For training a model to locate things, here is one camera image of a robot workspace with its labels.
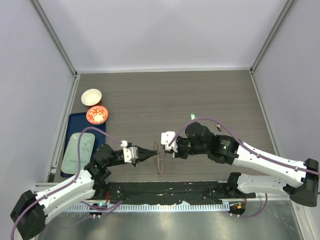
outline white bowl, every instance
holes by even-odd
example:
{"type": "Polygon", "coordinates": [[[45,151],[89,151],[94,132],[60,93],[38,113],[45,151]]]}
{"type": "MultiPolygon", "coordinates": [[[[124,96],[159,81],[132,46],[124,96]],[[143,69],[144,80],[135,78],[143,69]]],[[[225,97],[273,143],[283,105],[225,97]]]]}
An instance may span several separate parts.
{"type": "Polygon", "coordinates": [[[100,102],[102,93],[98,89],[89,89],[81,96],[81,102],[86,106],[94,106],[100,102]]]}

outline red bowl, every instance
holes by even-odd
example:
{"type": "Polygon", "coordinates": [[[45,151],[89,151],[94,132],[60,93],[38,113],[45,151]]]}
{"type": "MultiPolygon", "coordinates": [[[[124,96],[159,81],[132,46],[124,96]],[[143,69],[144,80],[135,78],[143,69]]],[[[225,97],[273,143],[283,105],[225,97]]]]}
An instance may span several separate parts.
{"type": "Polygon", "coordinates": [[[93,106],[86,112],[86,119],[91,124],[100,125],[106,122],[108,114],[104,106],[93,106]]]}

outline white backdrop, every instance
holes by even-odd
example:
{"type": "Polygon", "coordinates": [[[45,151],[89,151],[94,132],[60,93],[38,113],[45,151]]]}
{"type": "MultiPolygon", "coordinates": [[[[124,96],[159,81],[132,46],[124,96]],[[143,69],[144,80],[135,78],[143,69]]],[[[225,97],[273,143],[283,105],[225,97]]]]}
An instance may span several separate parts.
{"type": "MultiPolygon", "coordinates": [[[[320,160],[319,13],[319,0],[297,1],[256,70],[279,151],[301,161],[320,160]]],[[[320,198],[305,209],[320,239],[320,198]]]]}
{"type": "Polygon", "coordinates": [[[286,0],[40,0],[77,71],[249,68],[286,0]]]}
{"type": "Polygon", "coordinates": [[[0,32],[0,238],[8,240],[20,195],[46,180],[73,78],[29,1],[1,1],[0,32]]]}

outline gray wood tabletop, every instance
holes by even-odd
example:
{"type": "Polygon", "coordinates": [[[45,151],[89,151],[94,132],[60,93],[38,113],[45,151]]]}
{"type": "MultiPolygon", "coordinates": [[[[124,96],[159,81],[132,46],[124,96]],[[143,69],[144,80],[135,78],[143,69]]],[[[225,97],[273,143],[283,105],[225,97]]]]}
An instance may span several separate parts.
{"type": "MultiPolygon", "coordinates": [[[[222,121],[242,141],[274,154],[248,70],[81,74],[72,113],[89,109],[81,103],[81,95],[93,88],[102,92],[101,105],[109,112],[106,132],[117,139],[152,150],[155,141],[160,143],[162,132],[177,132],[195,113],[197,117],[222,121]]],[[[228,135],[226,131],[219,133],[213,122],[200,123],[216,134],[228,135]]],[[[113,149],[120,149],[112,140],[106,142],[113,149]]],[[[55,182],[65,180],[60,177],[60,165],[61,161],[55,182]]],[[[190,156],[187,160],[167,155],[163,158],[162,175],[157,175],[153,158],[138,167],[126,164],[109,170],[110,182],[225,181],[231,172],[261,174],[245,167],[215,163],[205,155],[190,156]]]]}

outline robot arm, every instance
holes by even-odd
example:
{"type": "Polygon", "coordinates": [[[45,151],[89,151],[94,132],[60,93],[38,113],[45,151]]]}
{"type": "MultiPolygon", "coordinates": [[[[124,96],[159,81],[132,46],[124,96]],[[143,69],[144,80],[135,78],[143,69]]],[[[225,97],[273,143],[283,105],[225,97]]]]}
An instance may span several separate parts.
{"type": "Polygon", "coordinates": [[[178,136],[170,145],[175,132],[161,134],[161,144],[166,153],[174,158],[187,159],[189,155],[206,154],[209,159],[220,164],[243,166],[265,173],[269,176],[249,176],[232,173],[228,179],[230,191],[242,193],[270,193],[290,196],[290,199],[308,207],[317,205],[319,177],[309,172],[319,171],[319,163],[314,159],[305,162],[279,157],[243,143],[239,145],[231,136],[214,135],[198,122],[186,127],[187,138],[178,136]],[[271,162],[259,156],[265,156],[271,162]]]}
{"type": "Polygon", "coordinates": [[[18,222],[17,229],[22,238],[28,240],[35,237],[53,218],[74,204],[91,198],[101,199],[108,191],[105,181],[111,174],[108,167],[128,163],[136,167],[138,163],[157,154],[154,150],[132,146],[126,141],[121,142],[121,147],[122,149],[117,151],[114,151],[108,144],[99,147],[91,161],[80,171],[76,180],[75,176],[72,176],[37,194],[33,194],[31,190],[23,193],[10,214],[14,222],[28,206],[43,196],[47,197],[40,200],[18,222]],[[49,195],[67,184],[70,185],[49,195]]]}

